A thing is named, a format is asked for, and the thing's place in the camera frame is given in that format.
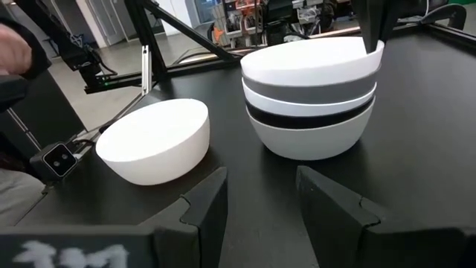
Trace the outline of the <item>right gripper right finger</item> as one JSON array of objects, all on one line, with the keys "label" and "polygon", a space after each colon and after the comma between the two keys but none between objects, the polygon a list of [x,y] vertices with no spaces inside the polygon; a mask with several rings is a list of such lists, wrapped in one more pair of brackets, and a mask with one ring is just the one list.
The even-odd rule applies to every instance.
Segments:
[{"label": "right gripper right finger", "polygon": [[380,219],[362,207],[362,195],[310,167],[297,168],[296,187],[319,267],[353,268],[361,235]]}]

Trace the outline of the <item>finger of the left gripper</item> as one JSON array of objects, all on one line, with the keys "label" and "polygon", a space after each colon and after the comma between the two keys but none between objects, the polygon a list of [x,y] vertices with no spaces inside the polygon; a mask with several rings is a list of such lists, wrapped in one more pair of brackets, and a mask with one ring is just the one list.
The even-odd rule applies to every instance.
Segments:
[{"label": "finger of the left gripper", "polygon": [[383,0],[379,39],[386,42],[395,27],[401,11],[401,0]]},{"label": "finger of the left gripper", "polygon": [[376,50],[380,32],[380,0],[351,0],[368,54]]}]

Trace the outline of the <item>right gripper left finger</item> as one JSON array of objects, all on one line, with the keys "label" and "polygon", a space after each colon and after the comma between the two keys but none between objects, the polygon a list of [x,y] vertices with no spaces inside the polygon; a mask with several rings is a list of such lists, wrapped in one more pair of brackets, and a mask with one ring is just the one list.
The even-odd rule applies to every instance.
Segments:
[{"label": "right gripper left finger", "polygon": [[158,268],[218,268],[228,218],[228,170],[218,167],[141,223],[153,228]]}]

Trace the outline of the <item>white bowl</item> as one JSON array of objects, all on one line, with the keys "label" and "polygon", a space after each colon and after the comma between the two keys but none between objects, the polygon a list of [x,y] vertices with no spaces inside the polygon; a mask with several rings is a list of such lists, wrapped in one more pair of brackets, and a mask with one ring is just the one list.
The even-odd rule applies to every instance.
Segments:
[{"label": "white bowl", "polygon": [[358,80],[380,66],[385,44],[368,53],[360,36],[305,39],[263,48],[240,63],[245,77],[276,86],[326,86]]},{"label": "white bowl", "polygon": [[368,102],[376,91],[378,83],[375,82],[373,88],[365,95],[338,103],[306,104],[291,103],[275,100],[254,92],[242,82],[245,99],[255,108],[275,115],[285,115],[293,117],[314,117],[324,115],[334,115],[341,112],[350,111]]},{"label": "white bowl", "polygon": [[209,110],[191,98],[163,100],[114,122],[96,142],[96,154],[135,185],[178,179],[205,157],[210,146]]}]

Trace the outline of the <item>light grey bowl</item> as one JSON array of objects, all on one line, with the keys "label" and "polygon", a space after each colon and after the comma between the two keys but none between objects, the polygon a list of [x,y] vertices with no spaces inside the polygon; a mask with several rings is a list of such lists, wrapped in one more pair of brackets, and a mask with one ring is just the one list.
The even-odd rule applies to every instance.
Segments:
[{"label": "light grey bowl", "polygon": [[350,111],[313,118],[272,115],[251,104],[246,112],[261,142],[271,152],[287,159],[314,161],[337,156],[356,144],[375,102],[371,98]]}]

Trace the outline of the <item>cluttered storage shelf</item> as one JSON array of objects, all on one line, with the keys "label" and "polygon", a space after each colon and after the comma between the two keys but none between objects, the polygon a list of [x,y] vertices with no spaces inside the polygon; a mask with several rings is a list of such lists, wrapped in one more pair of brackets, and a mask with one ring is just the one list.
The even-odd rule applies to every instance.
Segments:
[{"label": "cluttered storage shelf", "polygon": [[219,0],[207,38],[228,48],[278,45],[333,31],[354,17],[350,0],[293,0],[292,20],[265,23],[268,1]]}]

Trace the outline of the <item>person's leg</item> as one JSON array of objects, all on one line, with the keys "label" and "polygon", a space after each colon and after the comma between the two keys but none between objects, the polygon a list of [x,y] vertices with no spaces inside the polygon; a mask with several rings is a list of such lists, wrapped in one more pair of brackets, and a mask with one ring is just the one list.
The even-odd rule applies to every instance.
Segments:
[{"label": "person's leg", "polygon": [[44,189],[45,185],[30,174],[0,168],[0,227],[16,225]]}]

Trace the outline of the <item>person's hand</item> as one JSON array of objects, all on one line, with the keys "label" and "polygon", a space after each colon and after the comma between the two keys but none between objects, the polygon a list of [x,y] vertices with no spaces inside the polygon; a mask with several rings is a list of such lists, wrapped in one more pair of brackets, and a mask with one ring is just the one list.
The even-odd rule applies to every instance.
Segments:
[{"label": "person's hand", "polygon": [[32,64],[32,49],[12,28],[0,25],[0,75],[24,74]]}]

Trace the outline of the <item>black aluminium table frame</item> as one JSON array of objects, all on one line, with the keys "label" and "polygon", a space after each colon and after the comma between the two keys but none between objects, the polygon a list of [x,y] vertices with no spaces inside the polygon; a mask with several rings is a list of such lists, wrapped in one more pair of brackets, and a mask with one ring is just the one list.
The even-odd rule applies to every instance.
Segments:
[{"label": "black aluminium table frame", "polygon": [[[223,66],[236,65],[243,55],[233,54],[213,44],[209,39],[204,38],[191,27],[182,21],[170,15],[166,10],[159,7],[158,4],[150,0],[125,0],[126,9],[132,19],[132,23],[138,33],[139,41],[144,46],[144,52],[147,56],[146,71],[141,73],[131,73],[115,75],[111,78],[97,78],[94,82],[87,82],[85,87],[86,94],[94,94],[109,90],[124,88],[128,86],[145,86],[146,83],[161,82],[169,80],[173,77],[180,77],[188,74],[200,73],[203,71],[211,71]],[[194,42],[207,49],[213,56],[210,59],[196,60],[191,63],[166,66],[157,45],[152,28],[146,23],[145,11],[149,10],[159,19],[165,20],[166,23],[172,25],[176,30],[192,39]],[[397,30],[398,24],[402,24],[403,20],[398,19],[393,30]],[[360,27],[348,28],[342,31],[333,31],[329,33],[321,33],[314,35],[316,38],[338,37],[349,34],[361,34]]]}]

